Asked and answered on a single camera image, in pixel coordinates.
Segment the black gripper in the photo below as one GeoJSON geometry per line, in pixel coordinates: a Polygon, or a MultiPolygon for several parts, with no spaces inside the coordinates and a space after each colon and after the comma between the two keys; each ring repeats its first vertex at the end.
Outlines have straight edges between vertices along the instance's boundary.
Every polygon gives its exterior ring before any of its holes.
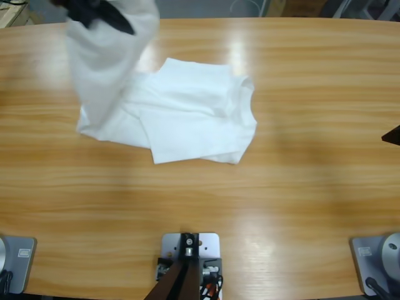
{"type": "Polygon", "coordinates": [[[136,34],[131,23],[109,1],[51,0],[51,4],[64,8],[69,19],[81,23],[84,27],[89,27],[95,19],[100,18],[122,33],[136,34]]]}

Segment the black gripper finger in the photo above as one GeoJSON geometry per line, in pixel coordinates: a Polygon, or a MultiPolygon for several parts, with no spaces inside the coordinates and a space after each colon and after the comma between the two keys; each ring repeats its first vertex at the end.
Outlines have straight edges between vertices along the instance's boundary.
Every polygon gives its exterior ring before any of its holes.
{"type": "Polygon", "coordinates": [[[395,127],[381,137],[382,141],[400,145],[400,126],[395,127]]]}

